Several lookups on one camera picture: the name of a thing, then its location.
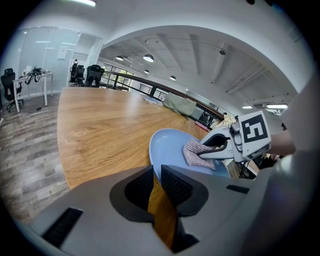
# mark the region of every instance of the wooden floor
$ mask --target wooden floor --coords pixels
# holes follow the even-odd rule
[[[0,196],[10,214],[25,223],[70,189],[59,160],[59,94],[25,100],[20,113],[4,107],[0,118]]]

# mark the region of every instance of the window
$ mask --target window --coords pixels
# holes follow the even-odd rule
[[[117,76],[114,75],[114,74],[108,74],[108,73],[106,73],[106,71],[112,71],[112,72],[116,72],[116,73],[130,75],[130,76],[134,75],[133,73],[131,73],[129,71],[126,71],[126,70],[121,69],[121,68],[116,67],[116,66],[108,65],[106,63],[103,63],[103,67],[102,68],[104,69],[105,72],[102,74],[101,82],[106,84],[106,85],[109,85],[109,86],[114,86]],[[118,76],[118,80],[116,82],[117,86],[122,86],[122,88],[125,88],[124,90],[127,91],[129,89],[128,86],[130,86],[130,84],[131,84],[131,79],[125,78],[125,77],[120,76],[120,75]]]

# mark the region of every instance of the ceiling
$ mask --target ceiling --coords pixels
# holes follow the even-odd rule
[[[152,54],[154,62],[143,59]],[[118,61],[117,55],[128,60]],[[261,63],[232,45],[210,34],[184,31],[155,33],[134,37],[102,49],[100,57],[118,62],[140,73],[166,79],[174,75],[179,83],[193,90],[188,80],[198,78],[196,86],[218,87],[242,106],[254,103],[290,103],[297,95],[289,81],[278,81]]]

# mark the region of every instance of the tabletop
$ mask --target tabletop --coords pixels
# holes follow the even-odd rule
[[[193,120],[144,100],[145,95],[112,89],[65,87],[57,117],[61,164],[71,189],[86,181],[150,165],[149,141],[163,128],[198,139],[208,132]],[[154,229],[170,248],[177,212],[155,175],[148,212]]]

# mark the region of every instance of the railing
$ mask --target railing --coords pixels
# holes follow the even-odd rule
[[[162,99],[164,99],[167,94],[168,94],[167,92],[164,92],[164,91],[160,91],[160,90],[158,90],[158,89],[155,89],[155,92],[154,92],[153,96],[154,96],[156,99],[162,101]]]
[[[142,83],[140,83],[140,88],[139,90],[143,93],[146,93],[146,94],[150,94],[151,90],[152,90],[152,86],[149,86],[149,85],[144,85]]]
[[[175,95],[178,95],[178,96],[181,96],[183,98],[187,98],[187,99],[190,99],[190,100],[194,101],[196,103],[196,106],[199,109],[205,111],[206,113],[209,113],[210,116],[212,116],[213,118],[219,119],[219,120],[223,120],[224,119],[224,115],[221,114],[220,112],[216,111],[214,108],[204,104],[203,102],[201,102],[201,101],[199,101],[199,100],[197,100],[197,99],[195,99],[195,98],[193,98],[193,97],[191,97],[191,96],[189,96],[189,95],[187,95],[187,94],[185,94],[185,93],[183,93],[181,91],[172,89],[171,87],[168,87],[168,86],[165,86],[163,84],[160,84],[160,83],[157,83],[157,82],[154,82],[154,81],[150,81],[150,80],[147,80],[147,79],[144,79],[144,78],[141,78],[141,77],[129,75],[129,74],[122,74],[122,73],[116,73],[116,72],[111,72],[111,71],[106,71],[105,73],[115,75],[115,80],[114,80],[114,85],[113,85],[114,89],[118,89],[118,87],[120,87],[120,86],[117,86],[117,81],[118,81],[119,77],[128,78],[128,79],[135,80],[135,81],[138,81],[138,82],[141,83],[139,89],[131,87],[129,85],[126,85],[128,88],[131,88],[131,89],[133,89],[135,91],[138,91],[140,93],[148,95],[148,96],[150,96],[150,97],[152,97],[152,98],[154,98],[154,99],[156,99],[158,101],[161,101],[166,96],[166,94],[173,93]],[[189,117],[191,119],[196,120],[196,121],[199,122],[198,119],[195,119],[192,116],[189,116]]]

